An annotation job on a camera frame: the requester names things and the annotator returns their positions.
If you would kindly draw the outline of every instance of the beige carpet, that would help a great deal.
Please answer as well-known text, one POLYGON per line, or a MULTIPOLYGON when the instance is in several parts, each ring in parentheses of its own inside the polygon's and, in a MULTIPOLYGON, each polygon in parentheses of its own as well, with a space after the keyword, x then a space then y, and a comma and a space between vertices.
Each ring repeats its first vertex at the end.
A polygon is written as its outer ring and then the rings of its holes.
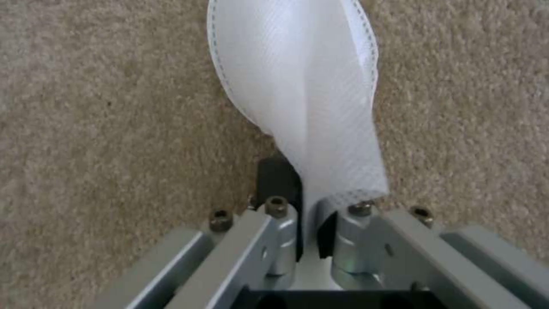
MULTIPOLYGON (((392 195, 549 262, 549 4, 366 0, 392 195)), ((82 307, 163 234, 242 210, 272 142, 206 0, 0 0, 0 307, 82 307)))

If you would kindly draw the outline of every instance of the metal frame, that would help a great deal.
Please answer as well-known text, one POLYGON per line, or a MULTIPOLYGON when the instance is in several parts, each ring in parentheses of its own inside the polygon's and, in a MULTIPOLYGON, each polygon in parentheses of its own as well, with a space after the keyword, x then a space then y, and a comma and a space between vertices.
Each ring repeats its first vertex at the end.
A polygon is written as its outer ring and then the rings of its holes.
POLYGON ((213 248, 213 242, 204 233, 177 228, 114 281, 92 308, 161 307, 213 248))
POLYGON ((549 308, 549 270, 478 225, 441 235, 448 244, 532 308, 549 308))
POLYGON ((261 288, 278 254, 277 229, 272 217, 244 212, 166 308, 229 308, 243 287, 261 288))
MULTIPOLYGON (((287 289, 294 276, 323 271, 348 290, 429 290, 448 308, 549 307, 547 269, 513 246, 478 227, 441 233, 403 210, 339 210, 331 267, 300 271, 315 252, 296 269, 299 216, 286 203, 271 206, 245 211, 223 233, 172 232, 95 307, 230 308, 244 288, 287 289)), ((301 288, 308 280, 295 278, 301 288)))

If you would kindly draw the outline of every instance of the white mesh fabric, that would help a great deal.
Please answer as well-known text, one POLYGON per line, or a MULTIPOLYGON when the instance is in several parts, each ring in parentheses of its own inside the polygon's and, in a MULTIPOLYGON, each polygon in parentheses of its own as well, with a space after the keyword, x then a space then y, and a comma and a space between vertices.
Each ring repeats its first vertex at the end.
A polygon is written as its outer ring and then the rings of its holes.
POLYGON ((388 192, 378 51, 358 1, 210 0, 208 40, 229 99, 301 176, 305 239, 338 207, 388 192))

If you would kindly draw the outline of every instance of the gray metal bar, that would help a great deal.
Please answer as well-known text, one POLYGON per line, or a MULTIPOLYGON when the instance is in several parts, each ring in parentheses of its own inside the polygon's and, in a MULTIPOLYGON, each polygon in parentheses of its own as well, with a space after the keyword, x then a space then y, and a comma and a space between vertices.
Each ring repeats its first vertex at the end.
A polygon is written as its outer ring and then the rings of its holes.
POLYGON ((166 305, 213 249, 202 232, 177 228, 104 291, 92 308, 151 308, 166 305))
POLYGON ((448 308, 528 308, 405 211, 375 217, 364 240, 365 268, 386 288, 425 285, 448 308))
POLYGON ((277 230, 270 216, 245 211, 166 308, 230 308, 244 286, 260 288, 278 254, 277 230))
POLYGON ((483 227, 441 236, 532 308, 549 308, 549 270, 483 227))

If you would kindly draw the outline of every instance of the screw head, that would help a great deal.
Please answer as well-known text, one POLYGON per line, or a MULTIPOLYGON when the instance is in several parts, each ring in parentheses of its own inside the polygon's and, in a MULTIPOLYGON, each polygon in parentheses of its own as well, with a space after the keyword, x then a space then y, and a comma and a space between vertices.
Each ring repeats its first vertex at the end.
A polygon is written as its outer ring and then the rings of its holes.
POLYGON ((410 214, 418 219, 423 225, 428 228, 433 227, 435 218, 433 217, 432 212, 426 207, 414 206, 410 208, 410 214))
POLYGON ((220 233, 233 226, 233 213, 225 209, 214 209, 210 212, 210 230, 220 233))
POLYGON ((367 217, 372 214, 372 208, 375 206, 373 201, 363 201, 347 207, 347 211, 353 216, 367 217))
POLYGON ((288 201, 282 196, 271 196, 265 201, 265 213, 273 218, 284 218, 288 214, 288 201))

